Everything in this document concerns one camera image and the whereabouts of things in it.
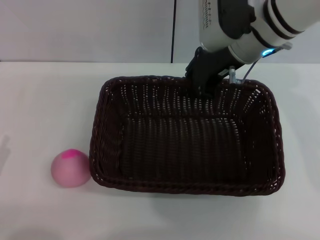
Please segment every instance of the brown wicker basket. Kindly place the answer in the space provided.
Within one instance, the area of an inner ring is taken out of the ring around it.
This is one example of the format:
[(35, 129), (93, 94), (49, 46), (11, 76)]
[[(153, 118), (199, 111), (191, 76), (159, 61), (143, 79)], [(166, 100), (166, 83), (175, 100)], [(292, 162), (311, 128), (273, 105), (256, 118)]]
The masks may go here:
[(93, 179), (133, 192), (269, 195), (285, 178), (282, 129), (271, 91), (223, 81), (214, 99), (190, 81), (117, 77), (100, 92), (90, 143)]

